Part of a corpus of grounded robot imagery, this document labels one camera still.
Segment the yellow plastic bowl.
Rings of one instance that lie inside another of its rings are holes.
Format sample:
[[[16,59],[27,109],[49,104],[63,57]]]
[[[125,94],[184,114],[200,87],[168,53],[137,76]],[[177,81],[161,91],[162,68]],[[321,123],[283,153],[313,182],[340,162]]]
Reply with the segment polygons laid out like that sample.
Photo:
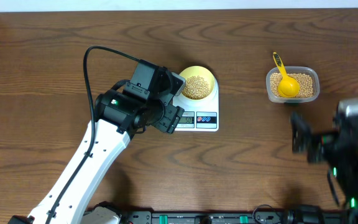
[[[214,85],[216,83],[214,75],[207,68],[204,68],[201,66],[188,67],[180,73],[180,76],[185,78],[185,80],[192,76],[203,77],[209,83],[209,85],[211,87],[211,91],[210,91],[209,95],[212,93]]]

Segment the yellow plastic measuring scoop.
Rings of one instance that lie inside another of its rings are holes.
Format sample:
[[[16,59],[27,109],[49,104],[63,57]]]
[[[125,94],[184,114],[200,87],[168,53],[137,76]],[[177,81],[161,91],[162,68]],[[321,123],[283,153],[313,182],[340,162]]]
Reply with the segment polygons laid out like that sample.
[[[293,98],[300,91],[300,84],[292,77],[288,76],[285,66],[278,53],[272,54],[276,67],[282,75],[282,80],[278,84],[278,92],[281,97]]]

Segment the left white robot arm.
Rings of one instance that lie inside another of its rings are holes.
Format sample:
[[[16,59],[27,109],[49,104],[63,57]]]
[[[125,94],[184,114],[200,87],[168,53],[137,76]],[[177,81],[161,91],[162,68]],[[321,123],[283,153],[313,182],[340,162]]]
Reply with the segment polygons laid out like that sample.
[[[174,132],[184,110],[171,100],[184,87],[183,77],[139,60],[130,80],[117,82],[97,97],[82,142],[50,192],[28,216],[14,215],[10,223],[79,223],[106,172],[134,135],[147,126]]]

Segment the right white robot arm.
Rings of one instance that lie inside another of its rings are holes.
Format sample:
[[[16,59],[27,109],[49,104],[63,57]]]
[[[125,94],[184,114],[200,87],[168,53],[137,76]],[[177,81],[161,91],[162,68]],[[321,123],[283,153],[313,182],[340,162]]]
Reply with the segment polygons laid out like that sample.
[[[346,197],[346,223],[358,223],[358,114],[337,111],[335,128],[313,133],[310,125],[298,114],[290,116],[292,151],[306,152],[310,164],[326,162],[336,169],[336,180]]]

